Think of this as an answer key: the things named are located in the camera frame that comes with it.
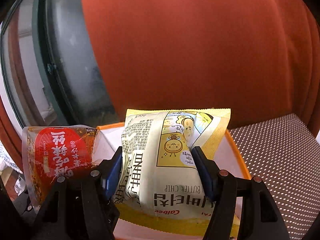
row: snack bag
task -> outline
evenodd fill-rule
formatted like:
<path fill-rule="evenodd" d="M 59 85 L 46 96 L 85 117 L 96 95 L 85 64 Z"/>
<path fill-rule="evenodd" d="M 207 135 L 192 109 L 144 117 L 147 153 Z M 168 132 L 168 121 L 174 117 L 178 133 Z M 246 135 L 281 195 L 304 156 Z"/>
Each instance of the snack bag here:
<path fill-rule="evenodd" d="M 114 203 L 120 218 L 152 229 L 203 236 L 214 203 L 204 196 L 191 149 L 213 159 L 230 109 L 127 110 L 122 171 Z M 231 236 L 239 220 L 234 218 Z"/>
<path fill-rule="evenodd" d="M 97 130 L 87 126 L 23 129 L 22 161 L 31 203 L 38 211 L 58 176 L 89 173 Z"/>

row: red label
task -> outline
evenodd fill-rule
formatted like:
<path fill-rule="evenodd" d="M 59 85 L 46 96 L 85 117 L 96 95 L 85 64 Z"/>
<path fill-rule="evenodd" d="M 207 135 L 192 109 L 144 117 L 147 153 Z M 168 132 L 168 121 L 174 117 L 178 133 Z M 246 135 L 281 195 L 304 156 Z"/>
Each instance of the red label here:
<path fill-rule="evenodd" d="M 71 177 L 75 170 L 91 165 L 91 153 L 73 129 L 49 127 L 36 137 L 35 161 L 41 180 L 51 182 L 53 177 Z"/>

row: glass pane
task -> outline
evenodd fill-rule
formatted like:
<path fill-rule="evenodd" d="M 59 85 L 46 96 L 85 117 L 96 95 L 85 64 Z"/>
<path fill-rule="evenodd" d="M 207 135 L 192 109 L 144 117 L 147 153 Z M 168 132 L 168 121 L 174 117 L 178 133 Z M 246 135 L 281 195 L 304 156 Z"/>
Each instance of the glass pane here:
<path fill-rule="evenodd" d="M 73 113 L 82 124 L 118 122 L 95 60 L 81 0 L 47 0 L 49 44 Z"/>
<path fill-rule="evenodd" d="M 33 0 L 22 0 L 3 34 L 2 62 L 8 94 L 22 127 L 59 125 L 36 63 L 32 7 Z"/>

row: cartoon potato character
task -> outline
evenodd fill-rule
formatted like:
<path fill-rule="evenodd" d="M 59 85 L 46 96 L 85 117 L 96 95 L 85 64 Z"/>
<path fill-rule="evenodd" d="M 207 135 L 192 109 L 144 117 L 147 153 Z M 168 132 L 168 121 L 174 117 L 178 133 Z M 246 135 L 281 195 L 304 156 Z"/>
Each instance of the cartoon potato character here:
<path fill-rule="evenodd" d="M 188 141 L 193 134 L 194 121 L 193 119 L 187 117 L 182 119 L 181 124 L 184 127 L 183 136 Z"/>
<path fill-rule="evenodd" d="M 164 119 L 163 127 L 170 127 L 174 124 L 174 120 L 172 118 Z"/>
<path fill-rule="evenodd" d="M 164 150 L 170 153 L 170 157 L 172 154 L 176 157 L 176 153 L 182 150 L 182 143 L 178 139 L 180 136 L 177 137 L 176 134 L 172 134 L 171 137 L 168 137 L 169 141 L 166 141 L 164 144 Z"/>

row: gray dotted cushion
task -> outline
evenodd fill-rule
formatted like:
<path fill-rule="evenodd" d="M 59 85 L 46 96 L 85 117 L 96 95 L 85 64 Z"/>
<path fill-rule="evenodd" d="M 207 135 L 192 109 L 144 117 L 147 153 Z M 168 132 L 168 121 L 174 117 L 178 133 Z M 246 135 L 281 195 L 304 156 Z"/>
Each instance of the gray dotted cushion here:
<path fill-rule="evenodd" d="M 301 239 L 320 210 L 320 145 L 295 114 L 230 133 L 250 174 L 267 185 L 290 238 Z"/>

